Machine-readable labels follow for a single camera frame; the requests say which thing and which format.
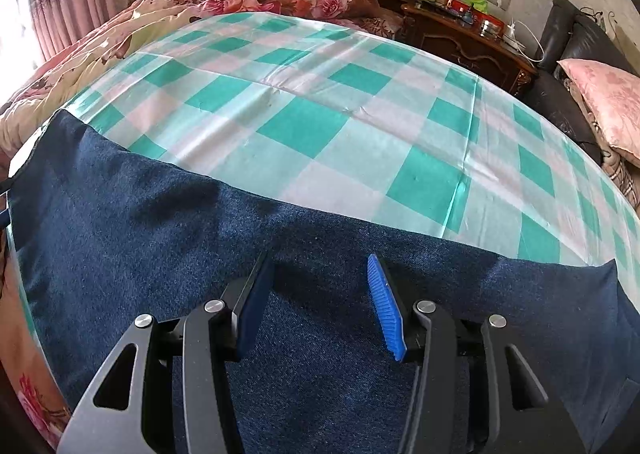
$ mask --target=white cable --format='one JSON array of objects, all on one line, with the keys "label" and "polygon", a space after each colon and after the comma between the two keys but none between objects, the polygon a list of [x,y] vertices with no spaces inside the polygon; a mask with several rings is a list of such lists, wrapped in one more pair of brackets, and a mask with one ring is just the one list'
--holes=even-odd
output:
[{"label": "white cable", "polygon": [[536,35],[531,31],[531,29],[529,27],[527,27],[527,25],[525,25],[522,21],[520,20],[516,20],[516,23],[521,24],[523,27],[525,27],[527,30],[529,30],[529,33],[533,36],[533,38],[536,40],[536,43],[538,43],[538,46],[540,47],[540,50],[542,50],[542,59],[540,60],[535,60],[535,59],[531,59],[527,54],[525,54],[520,47],[518,47],[518,51],[524,56],[526,57],[526,59],[529,60],[530,63],[535,63],[535,62],[542,62],[543,60],[545,60],[545,49],[542,48],[542,44],[540,44],[540,41],[538,40],[538,38],[536,37]]}]

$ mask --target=floral blanket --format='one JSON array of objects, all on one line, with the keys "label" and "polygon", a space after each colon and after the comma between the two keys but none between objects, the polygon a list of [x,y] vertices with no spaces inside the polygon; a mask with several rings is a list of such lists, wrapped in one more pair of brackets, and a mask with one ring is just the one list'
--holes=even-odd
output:
[{"label": "floral blanket", "polygon": [[0,150],[13,157],[53,112],[119,60],[194,21],[274,12],[392,39],[402,18],[377,0],[142,0],[49,59],[0,108]]}]

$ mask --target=black leather sofa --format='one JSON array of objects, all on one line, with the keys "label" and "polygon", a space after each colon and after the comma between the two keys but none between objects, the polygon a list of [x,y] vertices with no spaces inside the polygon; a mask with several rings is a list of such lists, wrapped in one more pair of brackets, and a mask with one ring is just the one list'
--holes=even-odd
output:
[{"label": "black leather sofa", "polygon": [[562,59],[597,60],[638,75],[607,34],[568,0],[554,0],[540,40],[545,58],[539,63],[540,76],[522,100],[601,165],[602,153],[591,127],[563,85],[566,77],[558,64]]}]

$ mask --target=pink satin cushion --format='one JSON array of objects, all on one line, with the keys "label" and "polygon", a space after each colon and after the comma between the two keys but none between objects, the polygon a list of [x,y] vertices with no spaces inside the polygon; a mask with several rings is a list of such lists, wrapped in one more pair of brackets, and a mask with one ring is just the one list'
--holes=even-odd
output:
[{"label": "pink satin cushion", "polygon": [[640,78],[594,60],[558,64],[580,90],[610,147],[640,167]]}]

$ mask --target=bed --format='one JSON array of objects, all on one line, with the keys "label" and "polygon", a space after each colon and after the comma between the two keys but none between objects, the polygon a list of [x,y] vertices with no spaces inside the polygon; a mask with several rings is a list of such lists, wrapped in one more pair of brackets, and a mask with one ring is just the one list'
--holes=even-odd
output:
[{"label": "bed", "polygon": [[[379,0],[392,11],[402,1]],[[61,74],[37,113],[20,119],[28,124],[5,127],[5,117],[2,132],[15,137],[5,154],[33,138],[55,97],[132,152],[264,197],[507,257],[576,266],[615,258],[640,307],[635,213],[581,149],[524,104],[362,27],[255,9],[204,16],[196,7],[169,5],[169,17],[118,32],[114,62],[92,61],[76,90],[53,95]],[[100,44],[107,32],[98,30]],[[30,307],[36,294],[3,245],[0,327],[14,340],[0,344],[0,359],[55,446],[88,371],[63,374],[47,354],[55,326]]]}]

